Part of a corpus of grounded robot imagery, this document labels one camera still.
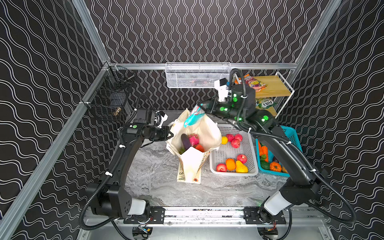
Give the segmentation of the orange tangerine with leaves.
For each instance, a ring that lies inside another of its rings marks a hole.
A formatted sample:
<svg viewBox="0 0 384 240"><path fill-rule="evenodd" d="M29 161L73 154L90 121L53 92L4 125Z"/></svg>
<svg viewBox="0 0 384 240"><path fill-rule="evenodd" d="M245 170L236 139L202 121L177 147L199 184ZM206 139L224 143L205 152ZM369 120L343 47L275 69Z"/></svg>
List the orange tangerine with leaves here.
<svg viewBox="0 0 384 240"><path fill-rule="evenodd" d="M179 154L182 155L185 151L186 151L185 148L181 148L181 149L179 150Z"/></svg>

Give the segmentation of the purple eggplant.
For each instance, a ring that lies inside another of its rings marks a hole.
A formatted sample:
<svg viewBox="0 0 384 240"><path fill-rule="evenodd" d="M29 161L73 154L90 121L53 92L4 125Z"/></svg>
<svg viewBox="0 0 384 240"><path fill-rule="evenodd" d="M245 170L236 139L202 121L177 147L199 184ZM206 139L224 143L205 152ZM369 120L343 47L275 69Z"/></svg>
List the purple eggplant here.
<svg viewBox="0 0 384 240"><path fill-rule="evenodd" d="M183 147L185 150L188 150L192 146L188 135L182 134L181 140L182 140L182 144L183 144Z"/></svg>

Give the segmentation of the pink dragon fruit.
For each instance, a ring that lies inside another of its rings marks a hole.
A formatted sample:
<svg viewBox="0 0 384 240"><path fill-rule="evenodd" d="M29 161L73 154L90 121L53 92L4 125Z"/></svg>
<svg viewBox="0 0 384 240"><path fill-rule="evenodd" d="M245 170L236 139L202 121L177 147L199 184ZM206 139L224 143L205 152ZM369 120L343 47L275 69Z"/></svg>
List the pink dragon fruit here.
<svg viewBox="0 0 384 240"><path fill-rule="evenodd" d="M200 144L200 138L198 134L191 134L188 137L192 147L195 147Z"/></svg>

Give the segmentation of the red bell pepper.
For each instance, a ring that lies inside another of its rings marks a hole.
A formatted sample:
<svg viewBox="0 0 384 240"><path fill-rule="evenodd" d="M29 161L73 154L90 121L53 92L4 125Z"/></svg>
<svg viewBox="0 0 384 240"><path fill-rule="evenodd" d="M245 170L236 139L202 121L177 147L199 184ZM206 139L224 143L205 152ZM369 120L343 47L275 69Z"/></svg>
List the red bell pepper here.
<svg viewBox="0 0 384 240"><path fill-rule="evenodd" d="M205 149L202 145L198 144L196 146L194 146L195 149L199 150L200 152L204 153L205 152Z"/></svg>

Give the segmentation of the teal pink snack bag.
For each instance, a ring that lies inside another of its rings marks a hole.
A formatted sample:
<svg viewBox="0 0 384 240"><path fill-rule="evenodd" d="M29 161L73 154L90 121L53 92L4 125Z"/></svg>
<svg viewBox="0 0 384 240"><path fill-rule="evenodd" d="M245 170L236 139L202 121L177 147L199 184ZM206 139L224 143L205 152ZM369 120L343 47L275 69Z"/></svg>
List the teal pink snack bag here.
<svg viewBox="0 0 384 240"><path fill-rule="evenodd" d="M185 128L199 123L202 120L202 118L206 115L206 112L204 111L204 109L202 109L202 105L203 104L196 105L193 108L193 110L190 112L189 116L184 121Z"/></svg>

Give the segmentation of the cream canvas grocery bag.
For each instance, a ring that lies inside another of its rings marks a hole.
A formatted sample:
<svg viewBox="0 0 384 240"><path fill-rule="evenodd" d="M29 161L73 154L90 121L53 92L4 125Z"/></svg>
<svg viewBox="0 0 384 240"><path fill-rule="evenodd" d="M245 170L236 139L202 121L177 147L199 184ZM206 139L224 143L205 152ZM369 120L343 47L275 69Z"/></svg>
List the cream canvas grocery bag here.
<svg viewBox="0 0 384 240"><path fill-rule="evenodd" d="M217 150L222 144L222 134L215 123L210 117L205 115L202 120L190 127L184 127L184 121L189 116L190 111L184 110L177 119L175 119L169 126L174 137L167 140L167 149L176 156L179 160L179 170L177 181L191 184L201 183L201 170L204 163L208 160L212 151ZM182 155L179 150L183 148L181 135L198 134L200 138L200 145L205 149L202 153L194 147L190 147Z"/></svg>

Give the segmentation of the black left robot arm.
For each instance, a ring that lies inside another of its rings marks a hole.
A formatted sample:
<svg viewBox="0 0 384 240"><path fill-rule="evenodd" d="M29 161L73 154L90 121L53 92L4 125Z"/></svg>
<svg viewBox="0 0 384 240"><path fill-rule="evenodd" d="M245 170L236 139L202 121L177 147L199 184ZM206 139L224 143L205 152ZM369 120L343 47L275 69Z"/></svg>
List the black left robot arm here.
<svg viewBox="0 0 384 240"><path fill-rule="evenodd" d="M151 220L148 201L133 198L125 189L129 169L144 141L163 142L174 135L164 125L168 116L159 110L135 108L132 116L117 131L118 145L109 167L100 179L87 186L87 202L79 215L79 227L92 231L134 217L139 224Z"/></svg>

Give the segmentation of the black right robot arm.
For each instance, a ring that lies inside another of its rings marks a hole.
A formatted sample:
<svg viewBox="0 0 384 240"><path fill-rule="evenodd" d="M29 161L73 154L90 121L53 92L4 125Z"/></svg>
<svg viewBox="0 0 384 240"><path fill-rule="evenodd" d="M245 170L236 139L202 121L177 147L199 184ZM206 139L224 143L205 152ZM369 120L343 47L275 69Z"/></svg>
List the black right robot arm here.
<svg viewBox="0 0 384 240"><path fill-rule="evenodd" d="M201 101L197 106L211 116L235 121L240 130L262 142L289 174L286 183L261 204L258 211L260 221L269 224L282 210L307 204L337 222L355 223L356 212L348 200L325 180L323 174L290 141L276 118L270 112L256 108L256 91L247 84L240 70L231 70L227 86L230 92L224 101L216 97ZM311 203L321 186L329 188L345 204L351 213L348 219L334 216Z"/></svg>

